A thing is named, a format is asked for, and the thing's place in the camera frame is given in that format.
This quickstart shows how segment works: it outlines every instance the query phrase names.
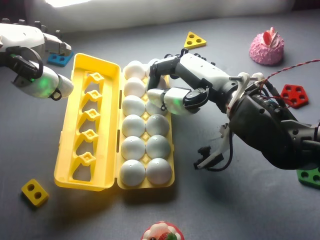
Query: gray tabletop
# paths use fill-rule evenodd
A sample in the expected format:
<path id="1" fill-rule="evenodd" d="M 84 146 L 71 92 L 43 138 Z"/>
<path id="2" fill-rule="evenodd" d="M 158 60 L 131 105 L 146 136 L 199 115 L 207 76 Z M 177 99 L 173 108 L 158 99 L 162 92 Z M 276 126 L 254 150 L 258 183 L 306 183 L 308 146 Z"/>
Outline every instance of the gray tabletop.
<path id="1" fill-rule="evenodd" d="M 320 11 L 284 15 L 212 19 L 114 31 L 65 35 L 76 53 L 117 63 L 147 63 L 177 54 L 188 31 L 207 40 L 191 50 L 236 76 L 262 72 L 265 76 L 287 66 L 319 58 Z M 267 67 L 254 63 L 249 46 L 256 34 L 274 26 L 285 41 L 284 61 Z M 72 61 L 64 68 L 70 77 Z M 271 82 L 302 85 L 309 105 L 292 110 L 304 123 L 320 119 L 319 63 L 281 73 Z M 152 223 L 177 224 L 188 240 L 319 239 L 320 191 L 301 185 L 296 171 L 273 167 L 260 152 L 234 137 L 234 157 L 223 172 L 195 171 L 197 149 L 221 143 L 218 133 L 227 122 L 213 103 L 189 116 L 172 116 L 175 183 L 164 189 L 91 192 L 60 188 L 54 168 L 67 100 L 54 102 L 25 95 L 10 83 L 15 74 L 0 69 L 0 239 L 115 240 L 140 239 Z M 180 79 L 172 86 L 186 87 Z M 50 194 L 34 210 L 21 197 L 21 187 L 37 179 Z"/>

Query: blue block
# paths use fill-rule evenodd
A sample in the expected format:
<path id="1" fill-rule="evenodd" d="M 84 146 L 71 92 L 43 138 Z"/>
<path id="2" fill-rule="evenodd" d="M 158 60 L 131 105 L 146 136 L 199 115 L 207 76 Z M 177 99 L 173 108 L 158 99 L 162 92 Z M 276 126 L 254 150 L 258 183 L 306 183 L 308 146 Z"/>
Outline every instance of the blue block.
<path id="1" fill-rule="evenodd" d="M 56 65 L 59 67 L 65 67 L 73 56 L 74 56 L 73 51 L 69 56 L 60 56 L 58 54 L 50 54 L 48 58 L 48 64 Z"/>

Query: pink frosting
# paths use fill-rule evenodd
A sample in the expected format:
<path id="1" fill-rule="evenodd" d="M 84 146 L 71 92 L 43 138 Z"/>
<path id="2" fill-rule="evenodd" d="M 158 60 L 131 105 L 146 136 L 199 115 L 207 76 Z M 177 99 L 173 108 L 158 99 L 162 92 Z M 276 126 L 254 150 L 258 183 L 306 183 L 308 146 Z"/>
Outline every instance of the pink frosting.
<path id="1" fill-rule="evenodd" d="M 263 34 L 258 34 L 251 43 L 250 57 L 257 63 L 263 65 L 275 65 L 284 57 L 284 39 L 278 36 L 278 45 L 274 48 L 264 46 Z"/>

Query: robotic hand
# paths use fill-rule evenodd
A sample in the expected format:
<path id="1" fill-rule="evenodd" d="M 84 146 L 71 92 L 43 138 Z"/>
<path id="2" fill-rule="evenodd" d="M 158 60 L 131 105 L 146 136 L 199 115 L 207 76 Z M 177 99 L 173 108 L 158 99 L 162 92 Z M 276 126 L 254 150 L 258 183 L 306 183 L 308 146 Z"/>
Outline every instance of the robotic hand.
<path id="1" fill-rule="evenodd" d="M 161 75 L 180 77 L 193 90 L 181 87 L 159 89 Z M 269 97 L 268 91 L 276 101 Z M 274 166 L 285 170 L 310 170 L 320 166 L 320 124 L 311 126 L 297 121 L 280 98 L 278 91 L 265 81 L 262 73 L 252 76 L 245 72 L 229 76 L 205 58 L 188 53 L 156 61 L 150 66 L 147 95 L 161 108 L 177 115 L 190 115 L 199 111 L 208 101 L 216 103 L 229 123 L 221 128 L 224 138 L 221 146 L 210 154 L 210 147 L 198 152 L 202 158 L 194 163 L 195 169 L 219 172 L 226 169 L 233 156 L 233 133 L 247 145 L 261 151 Z M 222 168 L 214 168 L 230 148 L 230 157 Z"/>
<path id="2" fill-rule="evenodd" d="M 24 20 L 19 20 L 19 24 L 10 24 L 8 19 L 2 19 L 0 66 L 18 74 L 13 85 L 24 93 L 57 101 L 69 96 L 74 86 L 65 76 L 44 66 L 42 57 L 45 51 L 68 56 L 71 47 L 56 36 L 45 33 L 47 28 L 40 22 L 35 22 L 35 25 L 37 27 L 27 26 Z"/>

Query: white curtain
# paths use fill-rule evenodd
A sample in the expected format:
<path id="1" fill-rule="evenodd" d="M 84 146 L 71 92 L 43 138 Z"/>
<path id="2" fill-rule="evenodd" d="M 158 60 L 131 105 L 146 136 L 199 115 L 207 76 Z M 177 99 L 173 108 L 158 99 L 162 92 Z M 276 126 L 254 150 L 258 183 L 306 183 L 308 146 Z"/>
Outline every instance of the white curtain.
<path id="1" fill-rule="evenodd" d="M 288 12 L 295 0 L 90 0 L 53 7 L 26 0 L 27 20 L 63 32 L 128 28 L 199 19 Z"/>

